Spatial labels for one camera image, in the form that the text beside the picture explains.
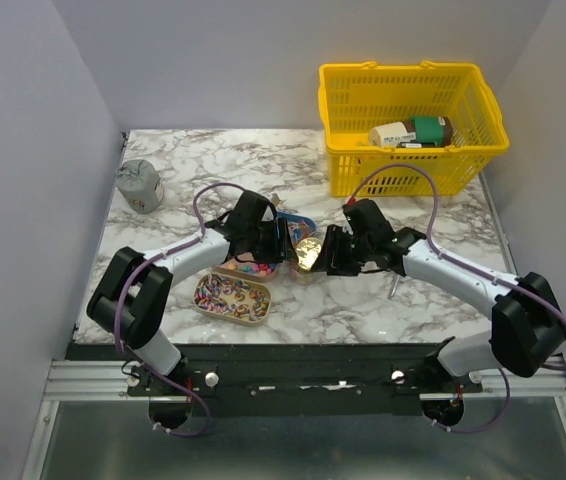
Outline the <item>pink tray star candies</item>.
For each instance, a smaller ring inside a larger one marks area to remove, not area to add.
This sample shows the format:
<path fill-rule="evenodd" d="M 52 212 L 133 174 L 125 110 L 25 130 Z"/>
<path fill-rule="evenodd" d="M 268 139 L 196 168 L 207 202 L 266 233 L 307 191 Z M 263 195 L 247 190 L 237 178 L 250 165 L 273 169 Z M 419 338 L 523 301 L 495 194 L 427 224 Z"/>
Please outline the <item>pink tray star candies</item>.
<path fill-rule="evenodd" d="M 276 263 L 254 263 L 247 260 L 232 259 L 220 266 L 213 267 L 212 271 L 242 280 L 265 283 L 276 276 L 277 269 Z"/>

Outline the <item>blue tray clear lollipops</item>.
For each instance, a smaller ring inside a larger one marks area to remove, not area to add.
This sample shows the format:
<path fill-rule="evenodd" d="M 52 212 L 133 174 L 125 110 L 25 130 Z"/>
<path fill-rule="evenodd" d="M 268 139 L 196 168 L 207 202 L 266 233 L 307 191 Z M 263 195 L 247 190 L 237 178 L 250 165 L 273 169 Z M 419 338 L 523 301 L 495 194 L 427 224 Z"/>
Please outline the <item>blue tray clear lollipops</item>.
<path fill-rule="evenodd" d="M 301 240 L 315 236 L 317 227 L 315 222 L 310 218 L 283 211 L 278 211 L 278 216 L 287 219 L 288 230 L 294 247 L 296 247 Z"/>

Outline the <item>silver metal scoop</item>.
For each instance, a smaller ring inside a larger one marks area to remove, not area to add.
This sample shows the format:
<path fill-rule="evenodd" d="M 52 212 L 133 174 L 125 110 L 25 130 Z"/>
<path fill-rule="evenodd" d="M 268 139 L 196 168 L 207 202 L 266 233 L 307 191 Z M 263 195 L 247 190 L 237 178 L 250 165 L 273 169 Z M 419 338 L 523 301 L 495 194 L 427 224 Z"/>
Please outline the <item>silver metal scoop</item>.
<path fill-rule="evenodd" d="M 395 296 L 400 279 L 401 279 L 401 277 L 399 275 L 395 275 L 394 278 L 392 279 L 390 289 L 389 289 L 389 293 L 388 293 L 388 296 L 387 296 L 387 298 L 389 300 L 393 299 L 393 297 Z"/>

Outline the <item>clear glass jar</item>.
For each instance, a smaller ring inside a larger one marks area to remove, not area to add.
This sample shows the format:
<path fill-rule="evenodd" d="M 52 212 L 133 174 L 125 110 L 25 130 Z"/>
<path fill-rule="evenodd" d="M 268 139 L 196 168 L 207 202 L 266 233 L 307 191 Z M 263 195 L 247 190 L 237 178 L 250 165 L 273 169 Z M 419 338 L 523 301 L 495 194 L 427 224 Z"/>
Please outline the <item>clear glass jar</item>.
<path fill-rule="evenodd" d="M 298 263 L 292 263 L 289 270 L 290 279 L 302 286 L 311 285 L 319 278 L 319 274 L 312 272 L 309 268 L 305 268 Z"/>

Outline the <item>beige tray rainbow lollipops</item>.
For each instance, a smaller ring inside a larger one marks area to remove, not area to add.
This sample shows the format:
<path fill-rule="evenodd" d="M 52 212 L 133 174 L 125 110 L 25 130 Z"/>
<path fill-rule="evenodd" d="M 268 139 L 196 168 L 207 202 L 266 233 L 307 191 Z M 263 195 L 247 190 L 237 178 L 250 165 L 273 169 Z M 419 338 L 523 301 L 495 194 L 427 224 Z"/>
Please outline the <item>beige tray rainbow lollipops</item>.
<path fill-rule="evenodd" d="M 193 303 L 210 317 L 258 326 L 269 314 L 272 298 L 263 284 L 211 272 L 198 281 Z"/>

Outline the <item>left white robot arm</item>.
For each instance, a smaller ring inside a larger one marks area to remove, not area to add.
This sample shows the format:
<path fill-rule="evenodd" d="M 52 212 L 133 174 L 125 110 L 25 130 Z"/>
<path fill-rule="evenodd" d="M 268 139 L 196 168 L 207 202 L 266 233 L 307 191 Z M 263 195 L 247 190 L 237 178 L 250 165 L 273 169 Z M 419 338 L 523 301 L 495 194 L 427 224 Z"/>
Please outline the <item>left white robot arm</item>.
<path fill-rule="evenodd" d="M 146 253 L 119 249 L 86 307 L 114 336 L 119 353 L 129 350 L 148 366 L 151 384 L 164 395 L 177 393 L 185 380 L 183 354 L 160 328 L 172 287 L 243 254 L 263 264 L 296 257 L 287 219 L 254 191 L 242 189 L 234 207 L 212 220 L 197 205 L 193 211 L 199 228 L 186 239 Z"/>

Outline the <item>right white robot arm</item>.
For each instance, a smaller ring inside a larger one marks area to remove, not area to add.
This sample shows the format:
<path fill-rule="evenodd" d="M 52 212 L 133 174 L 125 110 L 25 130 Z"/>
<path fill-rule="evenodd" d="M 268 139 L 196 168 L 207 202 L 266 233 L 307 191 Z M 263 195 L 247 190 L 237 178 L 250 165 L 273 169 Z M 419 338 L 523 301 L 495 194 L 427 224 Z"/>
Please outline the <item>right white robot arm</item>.
<path fill-rule="evenodd" d="M 491 323 L 489 330 L 440 343 L 423 367 L 423 379 L 443 392 L 472 371 L 505 368 L 533 376 L 566 340 L 548 282 L 530 273 L 516 277 L 490 270 L 441 250 L 418 230 L 394 230 L 377 204 L 346 204 L 347 228 L 328 227 L 314 272 L 353 277 L 365 265 L 434 285 L 465 302 Z"/>

